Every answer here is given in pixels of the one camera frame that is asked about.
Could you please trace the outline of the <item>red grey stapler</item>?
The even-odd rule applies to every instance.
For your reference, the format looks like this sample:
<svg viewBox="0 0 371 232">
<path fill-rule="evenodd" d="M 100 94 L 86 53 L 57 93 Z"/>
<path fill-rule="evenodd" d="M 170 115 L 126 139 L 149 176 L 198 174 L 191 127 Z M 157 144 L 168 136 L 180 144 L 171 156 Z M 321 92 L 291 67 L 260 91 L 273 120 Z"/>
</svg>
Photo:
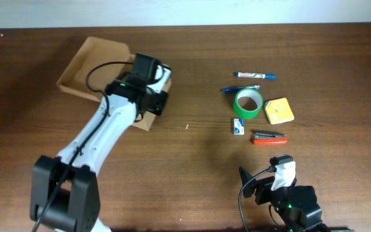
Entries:
<svg viewBox="0 0 371 232">
<path fill-rule="evenodd" d="M 288 139 L 281 133 L 255 131 L 251 137 L 251 142 L 254 145 L 273 146 L 286 144 Z"/>
</svg>

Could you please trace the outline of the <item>brown cardboard box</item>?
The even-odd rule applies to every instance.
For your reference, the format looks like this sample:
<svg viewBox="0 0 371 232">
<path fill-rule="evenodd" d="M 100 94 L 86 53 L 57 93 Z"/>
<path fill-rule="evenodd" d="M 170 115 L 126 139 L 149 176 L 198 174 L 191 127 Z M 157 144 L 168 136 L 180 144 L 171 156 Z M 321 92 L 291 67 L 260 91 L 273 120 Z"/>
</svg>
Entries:
<svg viewBox="0 0 371 232">
<path fill-rule="evenodd" d="M 135 58 L 124 43 L 88 37 L 57 81 L 57 86 L 63 92 L 101 102 L 103 95 L 91 89 L 104 90 L 118 75 L 130 72 Z"/>
</svg>

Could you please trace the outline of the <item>blue white staples box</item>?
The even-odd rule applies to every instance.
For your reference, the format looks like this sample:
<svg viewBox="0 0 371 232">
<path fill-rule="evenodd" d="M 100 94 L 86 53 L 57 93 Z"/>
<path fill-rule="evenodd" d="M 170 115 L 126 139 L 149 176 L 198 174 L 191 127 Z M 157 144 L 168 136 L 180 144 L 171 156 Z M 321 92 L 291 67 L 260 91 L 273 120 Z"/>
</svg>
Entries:
<svg viewBox="0 0 371 232">
<path fill-rule="evenodd" d="M 244 135 L 244 121 L 243 119 L 233 119 L 233 134 Z"/>
</svg>

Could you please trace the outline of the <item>yellow sticky note pad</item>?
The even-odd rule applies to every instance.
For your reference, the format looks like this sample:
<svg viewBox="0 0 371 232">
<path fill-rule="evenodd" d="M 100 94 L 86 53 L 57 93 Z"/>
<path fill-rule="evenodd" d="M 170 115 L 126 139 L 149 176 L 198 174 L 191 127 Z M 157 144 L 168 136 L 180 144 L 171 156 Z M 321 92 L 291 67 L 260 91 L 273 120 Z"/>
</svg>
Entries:
<svg viewBox="0 0 371 232">
<path fill-rule="evenodd" d="M 264 110 L 270 124 L 281 124 L 294 120 L 294 114 L 285 97 L 267 101 Z"/>
</svg>

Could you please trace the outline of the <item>green tape roll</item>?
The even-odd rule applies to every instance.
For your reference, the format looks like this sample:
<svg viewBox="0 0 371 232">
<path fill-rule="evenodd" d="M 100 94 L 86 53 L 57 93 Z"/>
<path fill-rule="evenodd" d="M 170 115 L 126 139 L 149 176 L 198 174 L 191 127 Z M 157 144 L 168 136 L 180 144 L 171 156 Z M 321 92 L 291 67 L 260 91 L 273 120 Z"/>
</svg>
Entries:
<svg viewBox="0 0 371 232">
<path fill-rule="evenodd" d="M 253 119 L 259 114 L 262 106 L 262 94 L 258 90 L 245 88 L 236 94 L 233 110 L 240 118 Z"/>
</svg>

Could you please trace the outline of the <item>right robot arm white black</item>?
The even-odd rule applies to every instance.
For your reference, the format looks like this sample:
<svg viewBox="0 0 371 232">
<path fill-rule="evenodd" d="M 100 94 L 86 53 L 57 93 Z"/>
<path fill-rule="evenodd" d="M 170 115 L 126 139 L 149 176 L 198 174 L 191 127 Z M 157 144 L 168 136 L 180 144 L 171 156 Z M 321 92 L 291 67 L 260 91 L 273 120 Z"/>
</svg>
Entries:
<svg viewBox="0 0 371 232">
<path fill-rule="evenodd" d="M 284 231 L 330 231 L 323 223 L 322 209 L 317 203 L 317 196 L 312 186 L 297 186 L 293 180 L 288 186 L 273 190 L 272 184 L 276 176 L 260 179 L 265 173 L 277 173 L 277 168 L 269 166 L 256 175 L 251 175 L 244 167 L 239 167 L 242 188 L 238 196 L 238 205 L 243 226 L 248 229 L 243 209 L 242 198 L 255 197 L 257 205 L 268 204 L 283 220 Z"/>
</svg>

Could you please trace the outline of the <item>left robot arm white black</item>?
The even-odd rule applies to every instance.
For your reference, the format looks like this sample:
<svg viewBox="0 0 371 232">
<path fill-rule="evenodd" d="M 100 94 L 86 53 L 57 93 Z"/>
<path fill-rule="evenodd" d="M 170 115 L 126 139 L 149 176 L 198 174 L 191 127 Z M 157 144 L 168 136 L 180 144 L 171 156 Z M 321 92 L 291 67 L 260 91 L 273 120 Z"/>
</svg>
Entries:
<svg viewBox="0 0 371 232">
<path fill-rule="evenodd" d="M 55 231 L 110 231 L 99 218 L 97 177 L 111 149 L 146 113 L 161 115 L 171 68 L 158 59 L 136 54 L 131 70 L 104 89 L 98 110 L 82 131 L 55 157 L 40 156 L 33 165 L 30 218 L 33 231 L 44 225 Z"/>
</svg>

